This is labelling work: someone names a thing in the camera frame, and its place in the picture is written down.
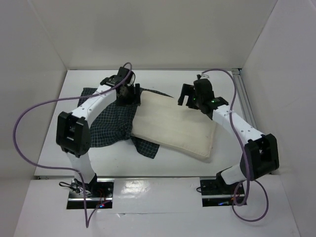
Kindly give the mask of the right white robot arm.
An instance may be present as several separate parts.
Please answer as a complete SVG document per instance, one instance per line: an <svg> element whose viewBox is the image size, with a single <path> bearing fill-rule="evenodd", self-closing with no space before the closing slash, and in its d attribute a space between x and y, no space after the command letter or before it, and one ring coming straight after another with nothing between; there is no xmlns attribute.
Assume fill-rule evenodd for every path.
<svg viewBox="0 0 316 237"><path fill-rule="evenodd" d="M215 187L218 192L227 193L233 184L245 181L247 174L250 181L254 181L279 168L276 137L255 129L230 108L229 102L215 97L208 79L195 80L193 85L184 84L178 105L183 105L185 96L188 96L188 108L200 110L241 142L242 158L239 164L216 174Z"/></svg>

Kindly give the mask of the cream pillow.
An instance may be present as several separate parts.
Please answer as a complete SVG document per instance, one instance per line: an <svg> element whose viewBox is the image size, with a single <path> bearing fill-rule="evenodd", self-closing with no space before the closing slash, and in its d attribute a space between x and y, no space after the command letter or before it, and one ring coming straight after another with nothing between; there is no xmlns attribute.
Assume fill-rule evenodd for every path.
<svg viewBox="0 0 316 237"><path fill-rule="evenodd" d="M177 105L177 100L143 91L132 135L174 149L200 161L210 158L216 123L199 110Z"/></svg>

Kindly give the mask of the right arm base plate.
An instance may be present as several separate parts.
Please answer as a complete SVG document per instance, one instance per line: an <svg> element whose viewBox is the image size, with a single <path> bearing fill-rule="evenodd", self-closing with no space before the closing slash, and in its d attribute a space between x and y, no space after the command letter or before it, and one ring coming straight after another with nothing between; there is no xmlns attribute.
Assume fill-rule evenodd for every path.
<svg viewBox="0 0 316 237"><path fill-rule="evenodd" d="M203 207L232 206L237 183L219 186L214 177L200 179L196 191L201 194Z"/></svg>

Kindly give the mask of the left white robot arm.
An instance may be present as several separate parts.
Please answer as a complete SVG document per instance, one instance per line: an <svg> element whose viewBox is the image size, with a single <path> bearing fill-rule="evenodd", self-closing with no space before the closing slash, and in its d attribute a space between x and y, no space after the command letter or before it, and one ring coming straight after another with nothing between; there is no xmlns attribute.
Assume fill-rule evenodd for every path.
<svg viewBox="0 0 316 237"><path fill-rule="evenodd" d="M61 112L57 119L56 143L66 153L72 168L77 170L75 184L86 197L97 193L97 175L91 166L88 151L92 146L90 127L111 103L119 106L140 104L140 85L133 84L135 74L123 65L117 74L106 77L91 95L71 112Z"/></svg>

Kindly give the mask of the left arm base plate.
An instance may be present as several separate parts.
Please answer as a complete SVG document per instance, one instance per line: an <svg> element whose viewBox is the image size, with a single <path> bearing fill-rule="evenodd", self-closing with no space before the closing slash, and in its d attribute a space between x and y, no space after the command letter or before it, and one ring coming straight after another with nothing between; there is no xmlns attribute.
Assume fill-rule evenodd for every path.
<svg viewBox="0 0 316 237"><path fill-rule="evenodd" d="M84 209L83 190L79 188L74 180L71 183L60 182L61 187L69 188L67 209ZM93 191L86 192L87 209L112 209L114 193L114 179L98 178Z"/></svg>

